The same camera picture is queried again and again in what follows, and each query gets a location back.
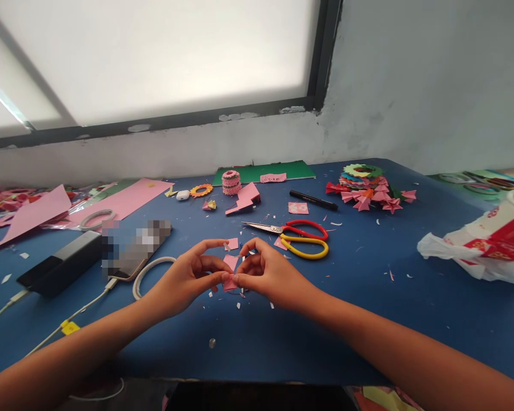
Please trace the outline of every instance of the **window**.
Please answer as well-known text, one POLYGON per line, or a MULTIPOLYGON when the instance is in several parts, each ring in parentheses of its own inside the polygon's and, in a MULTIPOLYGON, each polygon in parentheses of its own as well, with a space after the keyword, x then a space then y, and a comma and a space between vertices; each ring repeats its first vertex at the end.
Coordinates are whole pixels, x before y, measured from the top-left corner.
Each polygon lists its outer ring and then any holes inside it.
POLYGON ((0 0, 0 148, 323 106, 341 0, 0 0))

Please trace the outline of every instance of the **red scissors handle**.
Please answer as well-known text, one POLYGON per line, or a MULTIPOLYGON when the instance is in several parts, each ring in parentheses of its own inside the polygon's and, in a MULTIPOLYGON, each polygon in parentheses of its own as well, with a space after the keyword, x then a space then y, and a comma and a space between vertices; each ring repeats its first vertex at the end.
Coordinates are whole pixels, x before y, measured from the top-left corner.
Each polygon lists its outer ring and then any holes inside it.
POLYGON ((316 240, 322 240, 322 241, 327 241, 327 239, 329 238, 329 235, 326 231, 325 228, 323 228, 320 224, 318 223, 315 223, 314 221, 308 221, 308 220, 293 220, 293 221, 288 221, 286 223, 286 225, 284 227, 282 227, 282 230, 286 231, 286 230, 290 230, 290 231, 293 231, 294 233, 297 233, 297 234, 301 234, 302 236, 304 237, 308 237, 308 238, 313 238, 313 239, 316 239, 316 240), (314 235, 314 234, 310 234, 310 233, 307 233, 306 231, 303 231, 301 229, 298 229, 298 228, 295 228, 295 227, 292 227, 293 225, 295 224, 307 224, 307 225, 311 225, 315 228, 317 228, 318 230, 320 230, 320 232, 323 234, 322 236, 317 236, 317 235, 314 235))

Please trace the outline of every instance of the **yellow scissors handle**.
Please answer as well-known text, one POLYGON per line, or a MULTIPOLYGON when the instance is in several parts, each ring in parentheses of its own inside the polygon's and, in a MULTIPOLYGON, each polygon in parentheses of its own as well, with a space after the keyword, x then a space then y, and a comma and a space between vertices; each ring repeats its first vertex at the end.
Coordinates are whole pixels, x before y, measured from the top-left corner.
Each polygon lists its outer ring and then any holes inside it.
POLYGON ((298 255, 299 257, 305 258, 307 260, 318 260, 318 259, 324 258, 330 250, 330 248, 327 246, 327 243, 325 241, 318 240, 318 239, 310 239, 310 238, 306 238, 306 237, 289 237, 285 234, 280 234, 280 241, 293 254, 298 255), (288 241, 294 241, 296 243, 320 244, 322 247, 324 247, 324 250, 322 250, 322 252, 319 252, 318 254, 307 254, 307 253, 299 251, 298 249, 293 247, 290 243, 288 243, 288 241))

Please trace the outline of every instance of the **person's right hand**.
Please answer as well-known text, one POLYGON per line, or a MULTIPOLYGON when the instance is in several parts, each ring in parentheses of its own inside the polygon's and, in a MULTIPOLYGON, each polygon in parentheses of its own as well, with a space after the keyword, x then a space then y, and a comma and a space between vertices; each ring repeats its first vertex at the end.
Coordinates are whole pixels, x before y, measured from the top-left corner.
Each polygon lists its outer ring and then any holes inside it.
POLYGON ((259 253, 250 255, 236 270, 232 278, 243 288, 265 295, 279 307, 302 312, 319 290, 310 283, 286 258, 259 238, 244 244, 240 255, 245 256, 256 248, 259 253))

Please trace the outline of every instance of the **green cardboard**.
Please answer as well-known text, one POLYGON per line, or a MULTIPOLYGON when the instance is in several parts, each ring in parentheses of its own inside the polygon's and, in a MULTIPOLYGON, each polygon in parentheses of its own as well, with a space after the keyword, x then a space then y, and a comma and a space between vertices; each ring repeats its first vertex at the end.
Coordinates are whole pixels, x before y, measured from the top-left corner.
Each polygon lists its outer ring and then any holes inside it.
POLYGON ((291 163, 275 163, 265 164, 263 166, 245 166, 245 167, 223 167, 217 170, 213 179, 213 186, 222 186, 222 176, 228 170, 235 170, 240 173, 240 181, 242 184, 259 183, 263 174, 282 174, 286 173, 288 180, 296 180, 303 178, 316 178, 316 174, 302 160, 291 163))

